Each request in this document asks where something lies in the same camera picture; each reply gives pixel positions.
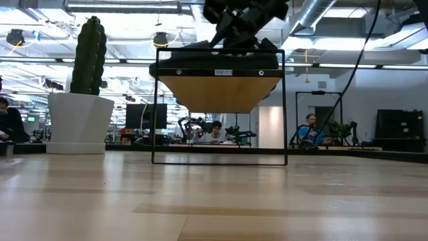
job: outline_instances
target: label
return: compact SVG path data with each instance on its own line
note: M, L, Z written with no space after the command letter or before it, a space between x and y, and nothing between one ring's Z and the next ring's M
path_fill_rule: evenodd
M233 70L214 70L215 76L232 76Z

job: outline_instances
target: white wall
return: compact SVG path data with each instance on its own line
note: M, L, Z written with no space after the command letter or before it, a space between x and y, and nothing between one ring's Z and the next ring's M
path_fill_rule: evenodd
M283 114L280 106L259 108L259 148L283 149Z
M349 78L350 71L336 79L337 91L343 90ZM425 71L358 70L343 105L344 121L351 118L358 123L357 133L363 141L375 137L378 109L422 110L425 138L428 137L428 74Z
M289 141L294 133L296 132L296 91L314 91L318 89L318 81L326 81L327 89L323 91L335 92L336 81L330 79L327 74L310 74L310 83L305 83L306 75L300 75L298 77L294 75L286 76L286 101L287 101L287 140ZM282 85L278 83L277 88L272 92L271 96L261 101L259 106L280 106L282 107ZM330 95L325 96L313 96L311 94L300 94L298 98L298 125L305 123L305 117L307 114L313 111L314 106L333 106L335 99ZM272 127L273 129L282 129L282 122L280 127Z

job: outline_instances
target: wooden shelf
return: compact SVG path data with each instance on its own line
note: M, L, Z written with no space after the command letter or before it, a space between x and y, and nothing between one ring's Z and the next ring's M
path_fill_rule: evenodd
M249 113L280 81L277 76L159 76L191 112Z

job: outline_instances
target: potted plant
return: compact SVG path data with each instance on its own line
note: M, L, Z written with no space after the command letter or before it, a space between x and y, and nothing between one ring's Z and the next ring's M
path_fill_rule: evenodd
M48 96L51 142L47 153L104 153L104 139L114 101L99 97L106 54L106 34L97 17L83 24L78 36L70 93Z
M346 124L338 124L336 121L330 123L329 136L332 137L334 146L343 146L343 142L349 137L351 127Z

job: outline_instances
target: person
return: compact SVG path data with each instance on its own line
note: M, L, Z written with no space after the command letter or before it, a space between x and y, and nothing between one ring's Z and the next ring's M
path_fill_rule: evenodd
M308 114L306 116L306 123L308 126L311 126L312 128L309 131L309 127L302 127L299 130L299 138L300 140L303 140L305 137L306 140L315 141L315 137L318 134L318 130L315 128L315 124L316 124L316 116L315 114ZM324 142L323 137L325 137L325 135L323 133L320 134L320 136L316 139L316 142L314 143L315 145L322 145L322 144L326 144L326 142Z
M20 143L29 141L19 110L9 107L9 102L3 97L0 98L0 109L7 111L7 115L0 116L0 139Z
M203 133L203 129L199 129L195 136L193 137L194 141L198 141L200 143L211 143L211 144L218 144L226 141L226 136L221 134L221 122L218 120L213 122L213 132L207 133L203 135L201 138L199 138L199 134Z

